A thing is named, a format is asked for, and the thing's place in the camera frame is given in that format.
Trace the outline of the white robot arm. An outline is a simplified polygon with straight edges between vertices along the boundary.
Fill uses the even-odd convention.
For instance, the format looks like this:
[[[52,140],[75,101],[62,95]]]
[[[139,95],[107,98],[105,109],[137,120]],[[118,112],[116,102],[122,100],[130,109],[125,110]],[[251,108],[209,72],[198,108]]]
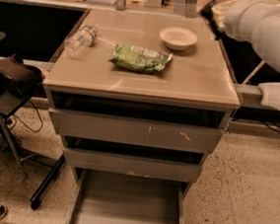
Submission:
[[[266,0],[230,0],[211,7],[220,30],[246,41],[267,65],[280,73],[280,4]]]

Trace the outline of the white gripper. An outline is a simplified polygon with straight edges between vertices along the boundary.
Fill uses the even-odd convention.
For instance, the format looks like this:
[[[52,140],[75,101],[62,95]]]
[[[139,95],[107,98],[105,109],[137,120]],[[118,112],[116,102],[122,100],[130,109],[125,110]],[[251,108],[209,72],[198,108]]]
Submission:
[[[219,31],[238,41],[251,41],[255,25],[263,17],[264,0],[224,0],[211,7]]]

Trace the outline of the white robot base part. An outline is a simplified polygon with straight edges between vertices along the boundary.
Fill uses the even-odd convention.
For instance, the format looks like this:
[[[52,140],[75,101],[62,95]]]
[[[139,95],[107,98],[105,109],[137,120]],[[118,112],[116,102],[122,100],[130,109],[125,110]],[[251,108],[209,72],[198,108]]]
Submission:
[[[260,83],[258,88],[261,90],[261,105],[272,107],[280,111],[280,82]]]

